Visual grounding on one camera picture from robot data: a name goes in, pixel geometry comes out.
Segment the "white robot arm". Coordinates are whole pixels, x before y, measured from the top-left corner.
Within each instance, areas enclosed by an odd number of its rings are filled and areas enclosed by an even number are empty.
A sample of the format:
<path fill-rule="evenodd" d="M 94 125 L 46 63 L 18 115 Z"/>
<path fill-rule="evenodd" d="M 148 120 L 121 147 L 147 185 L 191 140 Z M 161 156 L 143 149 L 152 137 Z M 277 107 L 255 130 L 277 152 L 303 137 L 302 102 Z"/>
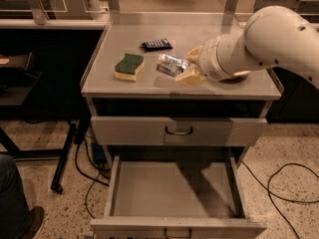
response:
<path fill-rule="evenodd" d="M 175 81 L 185 86 L 279 67 L 319 88 L 319 33 L 286 7 L 264 7 L 242 30 L 212 38 L 184 58 L 189 66 Z"/>

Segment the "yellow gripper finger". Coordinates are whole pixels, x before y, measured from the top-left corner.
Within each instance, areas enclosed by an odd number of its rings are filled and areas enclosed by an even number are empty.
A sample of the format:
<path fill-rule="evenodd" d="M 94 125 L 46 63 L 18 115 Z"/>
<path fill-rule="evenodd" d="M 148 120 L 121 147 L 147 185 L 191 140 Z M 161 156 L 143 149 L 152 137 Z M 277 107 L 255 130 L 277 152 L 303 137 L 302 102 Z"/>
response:
<path fill-rule="evenodd" d="M 177 75 L 174 79 L 183 86 L 198 86 L 204 83 L 205 76 L 199 71 L 196 64 L 191 64 L 183 73 Z"/>
<path fill-rule="evenodd" d="M 199 45 L 199 46 L 196 46 L 195 48 L 193 48 L 191 51 L 187 52 L 183 58 L 187 61 L 189 61 L 190 63 L 193 63 L 195 64 L 197 62 L 197 59 L 198 59 L 198 56 L 199 56 L 199 53 L 202 49 L 202 46 Z"/>

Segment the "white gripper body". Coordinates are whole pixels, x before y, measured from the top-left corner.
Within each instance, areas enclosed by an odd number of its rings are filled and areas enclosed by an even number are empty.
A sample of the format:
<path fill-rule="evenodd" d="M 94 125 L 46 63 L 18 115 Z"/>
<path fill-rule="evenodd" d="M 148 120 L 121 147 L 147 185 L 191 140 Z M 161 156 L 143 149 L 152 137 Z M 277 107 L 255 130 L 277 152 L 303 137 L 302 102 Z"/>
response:
<path fill-rule="evenodd" d="M 230 80 L 241 71 L 257 71 L 258 63 L 245 47 L 242 31 L 206 41 L 196 62 L 200 72 L 211 81 Z"/>

